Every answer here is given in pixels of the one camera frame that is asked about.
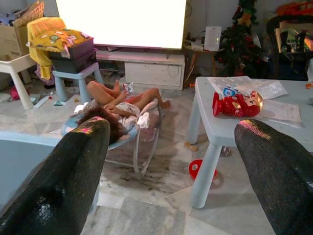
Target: television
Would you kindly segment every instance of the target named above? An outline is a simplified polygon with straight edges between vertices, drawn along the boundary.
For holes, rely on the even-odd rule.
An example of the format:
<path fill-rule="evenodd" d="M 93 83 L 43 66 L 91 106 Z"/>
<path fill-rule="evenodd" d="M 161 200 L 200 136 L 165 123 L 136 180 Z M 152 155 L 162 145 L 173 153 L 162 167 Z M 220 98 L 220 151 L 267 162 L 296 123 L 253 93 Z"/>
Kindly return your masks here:
<path fill-rule="evenodd" d="M 186 0 L 56 0 L 66 27 L 96 45 L 180 49 Z"/>

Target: child's hair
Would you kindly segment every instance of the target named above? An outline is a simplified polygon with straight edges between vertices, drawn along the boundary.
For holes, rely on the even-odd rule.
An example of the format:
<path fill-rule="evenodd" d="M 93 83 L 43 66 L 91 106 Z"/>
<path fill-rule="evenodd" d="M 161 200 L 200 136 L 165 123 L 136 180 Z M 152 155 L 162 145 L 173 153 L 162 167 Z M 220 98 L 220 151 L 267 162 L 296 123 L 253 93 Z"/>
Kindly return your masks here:
<path fill-rule="evenodd" d="M 122 136 L 121 124 L 118 122 L 118 119 L 111 115 L 110 113 L 108 113 L 108 111 L 106 111 L 101 106 L 88 110 L 84 114 L 84 116 L 77 121 L 77 124 L 80 125 L 92 117 L 101 117 L 106 119 L 110 123 L 111 131 L 109 144 L 118 141 L 118 139 Z"/>

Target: patterned pillow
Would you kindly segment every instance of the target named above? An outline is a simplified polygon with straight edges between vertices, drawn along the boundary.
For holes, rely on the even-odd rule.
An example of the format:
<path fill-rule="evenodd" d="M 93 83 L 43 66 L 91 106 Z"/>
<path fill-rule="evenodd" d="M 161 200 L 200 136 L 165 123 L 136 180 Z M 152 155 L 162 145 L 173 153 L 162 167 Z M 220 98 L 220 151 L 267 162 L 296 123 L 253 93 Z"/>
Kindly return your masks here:
<path fill-rule="evenodd" d="M 28 46 L 52 52 L 68 52 L 68 47 L 73 47 L 91 39 L 92 37 L 80 31 L 63 28 L 44 32 L 28 42 Z"/>

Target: white table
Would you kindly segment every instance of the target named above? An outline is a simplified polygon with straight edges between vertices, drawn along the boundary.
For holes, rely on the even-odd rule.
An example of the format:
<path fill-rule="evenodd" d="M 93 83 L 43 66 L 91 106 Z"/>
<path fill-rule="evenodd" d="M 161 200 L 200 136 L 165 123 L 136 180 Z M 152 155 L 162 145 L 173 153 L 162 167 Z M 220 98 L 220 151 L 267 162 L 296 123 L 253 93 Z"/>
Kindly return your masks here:
<path fill-rule="evenodd" d="M 11 75 L 22 105 L 26 110 L 31 109 L 33 107 L 33 103 L 27 94 L 18 72 L 22 73 L 25 83 L 31 82 L 26 69 L 35 64 L 36 62 L 30 58 L 29 54 L 10 61 L 0 61 L 0 72 L 9 73 Z"/>
<path fill-rule="evenodd" d="M 212 183 L 222 146 L 236 147 L 234 130 L 239 118 L 219 115 L 213 116 L 212 101 L 215 92 L 207 77 L 198 77 L 195 84 L 196 94 L 188 124 L 186 141 L 195 144 L 198 138 L 200 118 L 202 118 L 210 145 L 205 153 L 201 168 L 193 184 L 191 204 L 194 208 L 205 205 Z M 297 104 L 305 127 L 298 129 L 272 121 L 264 121 L 279 132 L 289 135 L 300 142 L 309 152 L 313 152 L 313 106 L 306 100 L 313 97 L 313 90 L 305 88 L 306 82 L 280 81 L 288 92 L 273 100 Z"/>

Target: dark plastic box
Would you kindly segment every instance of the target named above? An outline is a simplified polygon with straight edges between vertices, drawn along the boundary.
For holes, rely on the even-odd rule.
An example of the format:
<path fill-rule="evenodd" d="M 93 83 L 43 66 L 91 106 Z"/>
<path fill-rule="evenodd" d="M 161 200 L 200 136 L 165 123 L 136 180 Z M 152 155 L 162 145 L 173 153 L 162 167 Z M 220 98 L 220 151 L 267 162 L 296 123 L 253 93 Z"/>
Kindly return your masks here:
<path fill-rule="evenodd" d="M 94 49 L 92 52 L 89 52 L 78 60 L 52 59 L 52 63 L 56 71 L 79 73 L 96 62 L 96 52 L 97 49 Z"/>
<path fill-rule="evenodd" d="M 69 47 L 69 58 L 62 57 L 61 53 L 59 52 L 50 52 L 49 57 L 50 59 L 58 59 L 58 60 L 78 60 L 79 58 L 83 57 L 84 55 L 92 52 L 94 50 L 93 45 L 93 38 L 90 38 L 89 40 L 78 44 L 74 47 Z"/>

